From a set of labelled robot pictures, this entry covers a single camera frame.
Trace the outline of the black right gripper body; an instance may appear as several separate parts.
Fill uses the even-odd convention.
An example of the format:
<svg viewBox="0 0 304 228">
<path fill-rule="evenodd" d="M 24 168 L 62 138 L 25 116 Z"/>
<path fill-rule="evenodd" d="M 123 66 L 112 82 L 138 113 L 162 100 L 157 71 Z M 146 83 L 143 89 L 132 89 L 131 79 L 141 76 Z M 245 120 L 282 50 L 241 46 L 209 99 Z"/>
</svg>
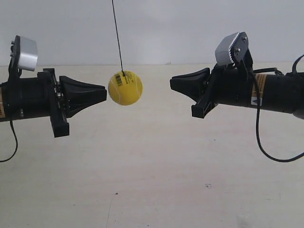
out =
<svg viewBox="0 0 304 228">
<path fill-rule="evenodd" d="M 253 84 L 252 75 L 237 68 L 227 69 L 215 65 L 207 89 L 191 107 L 192 116 L 205 118 L 218 104 L 250 107 Z"/>
</svg>

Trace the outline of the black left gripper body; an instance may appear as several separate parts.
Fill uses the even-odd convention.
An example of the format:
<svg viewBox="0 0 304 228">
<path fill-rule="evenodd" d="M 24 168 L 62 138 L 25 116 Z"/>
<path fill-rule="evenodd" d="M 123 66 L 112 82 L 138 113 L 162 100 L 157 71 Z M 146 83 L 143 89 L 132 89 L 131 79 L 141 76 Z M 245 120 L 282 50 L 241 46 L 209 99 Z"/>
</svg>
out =
<svg viewBox="0 0 304 228">
<path fill-rule="evenodd" d="M 7 81 L 7 120 L 50 117 L 55 138 L 69 135 L 69 123 L 60 106 L 55 70 L 44 68 L 36 77 L 10 76 Z"/>
</svg>

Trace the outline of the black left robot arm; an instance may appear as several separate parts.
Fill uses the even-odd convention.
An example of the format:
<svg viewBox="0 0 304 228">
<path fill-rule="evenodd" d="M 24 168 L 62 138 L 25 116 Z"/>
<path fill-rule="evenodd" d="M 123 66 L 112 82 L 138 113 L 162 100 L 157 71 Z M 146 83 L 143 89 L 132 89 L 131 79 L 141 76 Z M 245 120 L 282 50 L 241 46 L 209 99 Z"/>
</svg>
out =
<svg viewBox="0 0 304 228">
<path fill-rule="evenodd" d="M 48 116 L 54 137 L 68 136 L 68 118 L 106 101 L 103 85 L 56 78 L 53 68 L 44 68 L 36 77 L 20 78 L 18 72 L 0 85 L 0 120 L 33 119 Z"/>
</svg>

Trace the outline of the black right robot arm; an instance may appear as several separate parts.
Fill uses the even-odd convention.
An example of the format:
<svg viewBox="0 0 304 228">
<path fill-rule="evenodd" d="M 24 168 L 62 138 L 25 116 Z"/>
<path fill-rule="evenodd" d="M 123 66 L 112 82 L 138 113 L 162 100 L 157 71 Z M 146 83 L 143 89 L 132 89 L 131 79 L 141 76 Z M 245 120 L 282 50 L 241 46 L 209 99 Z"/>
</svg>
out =
<svg viewBox="0 0 304 228">
<path fill-rule="evenodd" d="M 270 75 L 215 66 L 170 79 L 173 91 L 196 102 L 192 116 L 204 118 L 218 104 L 259 107 L 304 117 L 304 75 Z"/>
</svg>

